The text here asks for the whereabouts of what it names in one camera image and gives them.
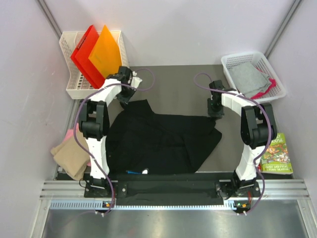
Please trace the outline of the black t-shirt with flower print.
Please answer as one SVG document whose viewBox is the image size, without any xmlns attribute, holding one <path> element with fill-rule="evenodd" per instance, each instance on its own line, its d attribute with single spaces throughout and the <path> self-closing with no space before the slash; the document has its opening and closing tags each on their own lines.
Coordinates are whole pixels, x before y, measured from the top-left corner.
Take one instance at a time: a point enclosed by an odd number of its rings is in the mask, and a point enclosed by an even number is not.
<svg viewBox="0 0 317 238">
<path fill-rule="evenodd" d="M 107 163 L 112 175 L 195 173 L 221 138 L 209 117 L 156 114 L 147 100 L 134 101 L 110 126 Z"/>
</svg>

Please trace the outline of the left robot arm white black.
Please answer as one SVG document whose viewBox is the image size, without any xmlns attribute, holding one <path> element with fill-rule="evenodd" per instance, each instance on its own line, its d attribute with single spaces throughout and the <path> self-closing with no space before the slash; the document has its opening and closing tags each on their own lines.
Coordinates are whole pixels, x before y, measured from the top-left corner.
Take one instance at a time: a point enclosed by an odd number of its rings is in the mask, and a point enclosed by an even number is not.
<svg viewBox="0 0 317 238">
<path fill-rule="evenodd" d="M 107 180 L 106 134 L 110 128 L 108 107 L 117 99 L 126 106 L 142 82 L 133 71 L 120 66 L 118 73 L 109 75 L 103 86 L 81 104 L 78 113 L 79 130 L 88 145 L 91 161 L 90 177 L 86 181 L 85 197 L 112 196 L 112 184 Z"/>
</svg>

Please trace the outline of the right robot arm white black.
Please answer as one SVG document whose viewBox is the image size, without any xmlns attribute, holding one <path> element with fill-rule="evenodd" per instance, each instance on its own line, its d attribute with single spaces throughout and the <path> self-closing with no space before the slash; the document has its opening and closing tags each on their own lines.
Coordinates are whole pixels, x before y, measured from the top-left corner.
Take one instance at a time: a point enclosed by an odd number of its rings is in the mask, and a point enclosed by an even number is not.
<svg viewBox="0 0 317 238">
<path fill-rule="evenodd" d="M 259 104 L 245 98 L 233 89 L 225 89 L 220 80 L 209 84 L 211 98 L 208 99 L 208 114 L 213 119 L 224 116 L 228 108 L 241 118 L 240 135 L 244 143 L 238 167 L 229 183 L 217 190 L 224 199 L 232 195 L 243 196 L 255 187 L 257 168 L 267 146 L 277 137 L 277 129 L 270 103 Z"/>
</svg>

